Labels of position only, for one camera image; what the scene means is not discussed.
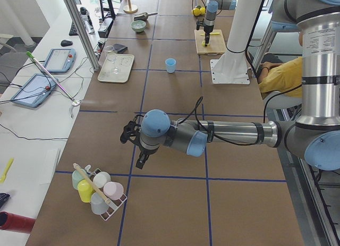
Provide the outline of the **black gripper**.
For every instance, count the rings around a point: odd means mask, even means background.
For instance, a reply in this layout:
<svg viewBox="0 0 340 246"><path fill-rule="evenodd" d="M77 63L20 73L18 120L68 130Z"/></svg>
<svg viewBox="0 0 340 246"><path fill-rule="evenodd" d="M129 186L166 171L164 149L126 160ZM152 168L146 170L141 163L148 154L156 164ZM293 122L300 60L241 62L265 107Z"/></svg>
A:
<svg viewBox="0 0 340 246"><path fill-rule="evenodd" d="M123 132L120 136L120 142L122 144L127 143L127 141L132 142L134 145L138 146L140 149L140 155L136 162L136 168L143 169L146 161L149 158L149 155L153 155L157 152L157 148L155 149L147 149L143 147L140 142L140 124L135 121L130 120L127 125L124 126Z"/></svg>
<svg viewBox="0 0 340 246"><path fill-rule="evenodd" d="M206 46L209 44L209 40L210 40L210 33L213 31L214 29L214 20L207 20L207 19L203 19L203 20L198 20L196 22L196 30L199 30L200 27L203 27L204 30L204 40L206 43Z"/></svg>

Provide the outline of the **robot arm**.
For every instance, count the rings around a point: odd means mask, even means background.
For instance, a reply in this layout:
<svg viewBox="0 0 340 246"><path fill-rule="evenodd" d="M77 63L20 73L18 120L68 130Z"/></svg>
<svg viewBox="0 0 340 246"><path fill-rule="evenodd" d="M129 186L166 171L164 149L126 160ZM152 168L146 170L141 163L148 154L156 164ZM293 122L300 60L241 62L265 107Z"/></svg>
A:
<svg viewBox="0 0 340 246"><path fill-rule="evenodd" d="M215 18L218 10L235 10L236 0L206 0L206 14L204 19L196 22L197 30L203 27L205 38L202 43L204 47L209 45L210 34L214 29Z"/></svg>
<svg viewBox="0 0 340 246"><path fill-rule="evenodd" d="M339 169L339 0L274 0L271 25L303 35L301 116L266 123L172 121L154 109L141 123L131 120L120 137L139 147L138 168L160 145L198 157L207 143L225 141L281 147L318 169Z"/></svg>

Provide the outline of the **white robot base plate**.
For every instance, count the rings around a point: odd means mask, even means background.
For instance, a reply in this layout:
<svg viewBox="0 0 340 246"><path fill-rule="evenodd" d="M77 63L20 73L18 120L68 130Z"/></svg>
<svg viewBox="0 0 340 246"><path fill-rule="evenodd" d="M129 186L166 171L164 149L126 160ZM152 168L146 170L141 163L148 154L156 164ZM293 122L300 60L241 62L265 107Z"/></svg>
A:
<svg viewBox="0 0 340 246"><path fill-rule="evenodd" d="M213 84L250 84L245 58L210 60Z"/></svg>

